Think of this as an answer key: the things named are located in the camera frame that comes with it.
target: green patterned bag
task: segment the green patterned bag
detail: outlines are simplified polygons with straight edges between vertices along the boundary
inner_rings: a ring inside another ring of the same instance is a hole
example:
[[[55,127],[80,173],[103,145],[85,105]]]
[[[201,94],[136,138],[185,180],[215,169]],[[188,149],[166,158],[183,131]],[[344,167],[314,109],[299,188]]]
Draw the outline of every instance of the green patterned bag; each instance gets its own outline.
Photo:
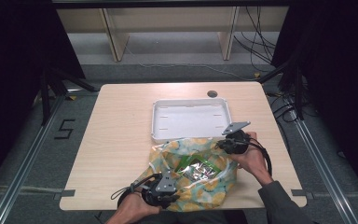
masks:
[[[191,212],[220,206],[236,183],[238,164],[212,138],[184,138],[152,147],[139,180],[170,171],[180,198],[167,210]]]

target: wooden table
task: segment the wooden table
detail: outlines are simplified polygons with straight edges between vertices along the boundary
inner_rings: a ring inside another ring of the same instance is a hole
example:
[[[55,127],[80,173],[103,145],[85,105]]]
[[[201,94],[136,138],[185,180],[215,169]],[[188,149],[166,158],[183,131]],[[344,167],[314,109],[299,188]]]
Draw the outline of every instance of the wooden table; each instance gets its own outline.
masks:
[[[159,99],[208,98],[217,91],[227,100],[233,122],[250,120],[246,132],[257,132],[268,150],[273,177],[292,197],[291,189],[302,189],[289,158],[267,98],[257,82],[148,83],[104,85],[89,119],[80,149],[62,197],[62,210],[114,210],[113,192],[127,187],[147,167],[153,103]],[[238,183],[221,208],[264,207],[257,190],[260,185],[247,172],[238,171]],[[292,197],[299,206],[305,197]]]

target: gray sleeve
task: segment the gray sleeve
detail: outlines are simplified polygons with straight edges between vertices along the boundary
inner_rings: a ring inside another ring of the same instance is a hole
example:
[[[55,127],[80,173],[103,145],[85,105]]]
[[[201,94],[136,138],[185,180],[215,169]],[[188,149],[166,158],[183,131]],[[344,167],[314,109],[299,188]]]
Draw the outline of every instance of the gray sleeve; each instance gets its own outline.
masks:
[[[272,224],[313,223],[293,202],[282,185],[274,181],[258,191]]]

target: hand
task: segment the hand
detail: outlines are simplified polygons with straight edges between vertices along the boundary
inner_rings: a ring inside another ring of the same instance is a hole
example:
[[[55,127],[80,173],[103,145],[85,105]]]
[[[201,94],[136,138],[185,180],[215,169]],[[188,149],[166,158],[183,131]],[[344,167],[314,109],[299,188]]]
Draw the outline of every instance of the hand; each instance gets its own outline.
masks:
[[[257,144],[255,140],[252,140],[252,138],[257,139],[257,134],[248,134],[251,136],[251,143]],[[244,153],[231,154],[230,157],[232,160],[240,164],[240,168],[243,168],[251,175],[253,175],[261,186],[264,187],[273,181],[267,170],[267,165],[264,160],[263,154],[257,147],[249,145],[248,149]]]
[[[141,193],[133,192],[124,198],[115,214],[107,220],[106,224],[128,224],[139,221],[143,217],[158,214],[161,207],[147,204]]]

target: person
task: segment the person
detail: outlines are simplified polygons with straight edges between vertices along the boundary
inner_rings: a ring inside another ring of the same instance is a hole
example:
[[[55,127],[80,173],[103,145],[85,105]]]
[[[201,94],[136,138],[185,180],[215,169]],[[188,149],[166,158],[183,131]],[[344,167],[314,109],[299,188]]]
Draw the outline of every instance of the person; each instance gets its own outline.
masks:
[[[251,139],[257,139],[256,133],[248,134]],[[257,147],[249,145],[243,154],[231,154],[230,157],[239,164],[239,168],[249,172],[260,183],[262,188],[258,193],[266,207],[269,223],[313,223],[290,199],[280,182],[269,175],[264,157]],[[134,223],[144,217],[157,215],[160,211],[160,207],[148,205],[141,193],[133,192],[123,200],[106,224]]]

